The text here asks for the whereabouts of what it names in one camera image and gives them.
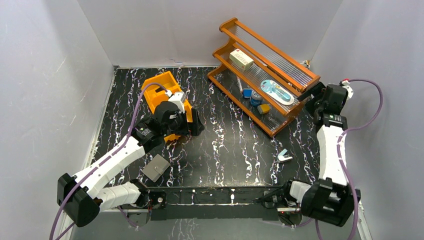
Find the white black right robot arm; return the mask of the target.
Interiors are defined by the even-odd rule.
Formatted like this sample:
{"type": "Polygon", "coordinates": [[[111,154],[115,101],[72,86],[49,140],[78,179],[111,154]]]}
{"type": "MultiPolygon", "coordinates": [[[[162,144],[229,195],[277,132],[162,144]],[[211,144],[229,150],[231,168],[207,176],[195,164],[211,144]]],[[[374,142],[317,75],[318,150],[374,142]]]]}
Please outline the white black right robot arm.
{"type": "Polygon", "coordinates": [[[328,85],[318,82],[298,97],[311,97],[305,108],[313,118],[319,143],[319,176],[314,183],[289,180],[281,194],[286,206],[299,204],[302,215],[338,227],[345,225],[361,198],[360,190],[352,191],[342,167],[346,162],[342,134],[348,123],[341,112],[353,93],[349,82],[343,80],[328,85]]]}

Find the yellow plastic triple bin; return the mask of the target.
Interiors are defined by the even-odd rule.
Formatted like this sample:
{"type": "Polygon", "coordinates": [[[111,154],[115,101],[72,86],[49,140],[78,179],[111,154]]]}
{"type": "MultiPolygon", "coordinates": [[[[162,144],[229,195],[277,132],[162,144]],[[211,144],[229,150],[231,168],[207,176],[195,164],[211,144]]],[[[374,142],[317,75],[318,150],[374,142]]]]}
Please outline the yellow plastic triple bin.
{"type": "MultiPolygon", "coordinates": [[[[151,114],[142,118],[131,132],[133,137],[137,137],[143,145],[156,144],[173,141],[183,135],[171,134],[168,136],[156,133],[153,130],[153,113],[155,108],[163,101],[168,101],[175,92],[183,92],[176,79],[170,71],[166,71],[154,77],[148,78],[141,86],[142,98],[145,100],[151,114]]],[[[192,107],[186,99],[184,102],[185,113],[191,130],[192,107]]]]}

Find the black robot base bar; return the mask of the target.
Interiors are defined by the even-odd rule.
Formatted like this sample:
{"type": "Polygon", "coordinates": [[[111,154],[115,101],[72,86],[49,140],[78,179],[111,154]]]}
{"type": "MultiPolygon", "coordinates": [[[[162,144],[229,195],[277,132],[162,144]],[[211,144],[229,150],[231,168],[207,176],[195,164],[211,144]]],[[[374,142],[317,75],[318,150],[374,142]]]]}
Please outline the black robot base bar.
{"type": "Polygon", "coordinates": [[[151,220],[262,219],[277,221],[283,214],[299,214],[282,186],[148,187],[135,203],[151,220]]]}

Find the orange wooden shelf rack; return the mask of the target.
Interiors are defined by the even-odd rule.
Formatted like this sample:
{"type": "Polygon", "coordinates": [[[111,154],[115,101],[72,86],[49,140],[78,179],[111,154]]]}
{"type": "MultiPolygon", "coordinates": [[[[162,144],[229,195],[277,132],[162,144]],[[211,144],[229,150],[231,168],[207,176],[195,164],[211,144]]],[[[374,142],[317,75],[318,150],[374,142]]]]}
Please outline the orange wooden shelf rack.
{"type": "Polygon", "coordinates": [[[219,30],[228,36],[228,42],[213,52],[220,66],[208,73],[208,78],[244,111],[269,136],[275,136],[293,121],[303,108],[305,101],[298,101],[309,86],[320,80],[320,76],[287,55],[268,40],[247,27],[236,17],[222,23],[219,30]],[[230,52],[240,49],[254,60],[251,67],[242,70],[230,60],[230,52]],[[243,88],[256,91],[270,112],[261,115],[257,107],[240,93],[237,77],[243,88]],[[283,105],[261,90],[264,80],[273,80],[294,97],[294,103],[283,105]]]}

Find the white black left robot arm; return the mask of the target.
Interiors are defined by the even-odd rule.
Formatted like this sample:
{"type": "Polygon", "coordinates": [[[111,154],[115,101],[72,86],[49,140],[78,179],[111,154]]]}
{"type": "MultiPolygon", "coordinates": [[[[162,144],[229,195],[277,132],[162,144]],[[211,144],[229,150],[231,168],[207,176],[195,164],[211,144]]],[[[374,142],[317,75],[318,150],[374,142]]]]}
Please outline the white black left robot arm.
{"type": "Polygon", "coordinates": [[[57,181],[57,204],[77,227],[84,227],[107,209],[133,204],[144,208],[149,194],[141,184],[130,181],[118,187],[106,184],[119,172],[152,149],[165,143],[165,137],[199,136],[205,129],[199,112],[191,108],[191,118],[171,101],[162,101],[153,114],[130,127],[129,134],[112,150],[89,167],[57,181]]]}

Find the grey card holder wallet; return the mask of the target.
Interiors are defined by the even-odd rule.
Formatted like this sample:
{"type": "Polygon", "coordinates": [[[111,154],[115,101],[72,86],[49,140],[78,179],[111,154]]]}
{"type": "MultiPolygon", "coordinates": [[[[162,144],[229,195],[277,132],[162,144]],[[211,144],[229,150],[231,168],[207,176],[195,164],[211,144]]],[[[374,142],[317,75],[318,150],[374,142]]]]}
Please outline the grey card holder wallet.
{"type": "Polygon", "coordinates": [[[142,173],[152,182],[156,182],[165,171],[171,166],[170,162],[161,155],[157,154],[153,159],[142,169],[142,173]]]}

